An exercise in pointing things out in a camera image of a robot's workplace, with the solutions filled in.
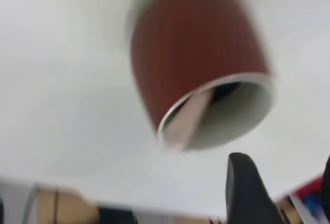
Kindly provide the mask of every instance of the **black object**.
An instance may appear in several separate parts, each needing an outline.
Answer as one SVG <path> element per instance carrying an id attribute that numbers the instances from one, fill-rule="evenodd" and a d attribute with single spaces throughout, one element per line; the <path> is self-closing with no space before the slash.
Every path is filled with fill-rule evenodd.
<path id="1" fill-rule="evenodd" d="M 246 154 L 232 153 L 226 181 L 228 224 L 283 224 L 258 169 Z"/>
<path id="2" fill-rule="evenodd" d="M 321 204 L 324 214 L 330 220 L 330 157 L 326 162 L 322 186 L 321 186 Z"/>
<path id="3" fill-rule="evenodd" d="M 100 220 L 98 224 L 136 224 L 132 211 L 108 209 L 99 207 Z"/>
<path id="4" fill-rule="evenodd" d="M 0 224 L 5 223 L 5 216 L 4 216 L 4 202 L 2 198 L 0 198 Z"/>

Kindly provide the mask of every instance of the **red object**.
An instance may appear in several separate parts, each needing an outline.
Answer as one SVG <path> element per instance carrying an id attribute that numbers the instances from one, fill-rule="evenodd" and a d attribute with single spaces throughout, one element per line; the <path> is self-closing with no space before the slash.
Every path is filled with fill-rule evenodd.
<path id="1" fill-rule="evenodd" d="M 216 79 L 268 75 L 236 0 L 154 0 L 131 40 L 136 82 L 155 129 L 183 96 Z"/>
<path id="2" fill-rule="evenodd" d="M 314 193 L 319 193 L 321 191 L 322 181 L 323 177 L 320 177 L 297 190 L 294 195 L 302 199 L 305 195 L 313 195 Z"/>

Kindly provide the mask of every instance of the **red cup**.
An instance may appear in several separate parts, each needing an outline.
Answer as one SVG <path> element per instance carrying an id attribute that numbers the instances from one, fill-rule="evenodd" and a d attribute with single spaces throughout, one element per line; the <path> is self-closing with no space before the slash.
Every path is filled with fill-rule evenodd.
<path id="1" fill-rule="evenodd" d="M 148 0 L 135 23 L 131 64 L 160 141 L 198 91 L 215 94 L 193 148 L 246 134 L 272 105 L 269 69 L 237 0 Z"/>

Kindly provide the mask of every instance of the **white surface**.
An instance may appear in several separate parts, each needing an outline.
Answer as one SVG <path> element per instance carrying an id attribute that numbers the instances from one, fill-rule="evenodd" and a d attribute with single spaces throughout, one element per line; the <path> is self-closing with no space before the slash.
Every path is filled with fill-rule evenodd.
<path id="1" fill-rule="evenodd" d="M 246 0 L 278 77 L 258 129 L 211 151 L 160 151 L 129 67 L 133 0 L 0 0 L 0 177 L 75 187 L 98 201 L 225 215 L 230 152 L 272 197 L 330 154 L 330 0 Z"/>

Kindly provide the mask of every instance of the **cup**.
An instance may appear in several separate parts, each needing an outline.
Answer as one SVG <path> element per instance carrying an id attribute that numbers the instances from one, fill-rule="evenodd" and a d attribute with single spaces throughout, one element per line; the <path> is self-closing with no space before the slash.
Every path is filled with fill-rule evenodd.
<path id="1" fill-rule="evenodd" d="M 213 89 L 191 149 L 237 139 L 270 111 L 264 53 L 237 0 L 139 0 L 131 65 L 146 110 L 164 130 L 196 92 Z"/>

